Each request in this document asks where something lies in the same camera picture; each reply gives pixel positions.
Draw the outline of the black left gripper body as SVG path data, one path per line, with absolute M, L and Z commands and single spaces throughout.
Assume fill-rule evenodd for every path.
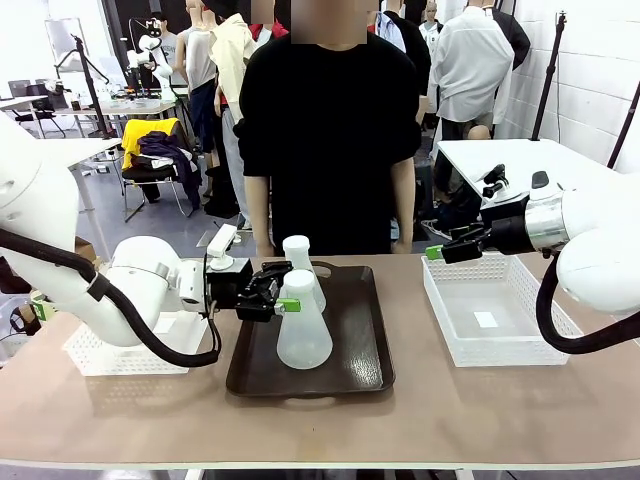
M 233 258 L 230 267 L 215 270 L 206 269 L 208 298 L 217 309 L 234 309 L 238 295 L 248 285 L 254 270 L 249 258 Z

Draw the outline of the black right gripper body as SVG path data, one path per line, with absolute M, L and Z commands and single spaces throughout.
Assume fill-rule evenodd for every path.
M 526 229 L 523 205 L 498 205 L 481 211 L 486 229 L 482 241 L 485 249 L 494 249 L 504 255 L 531 252 L 531 241 Z

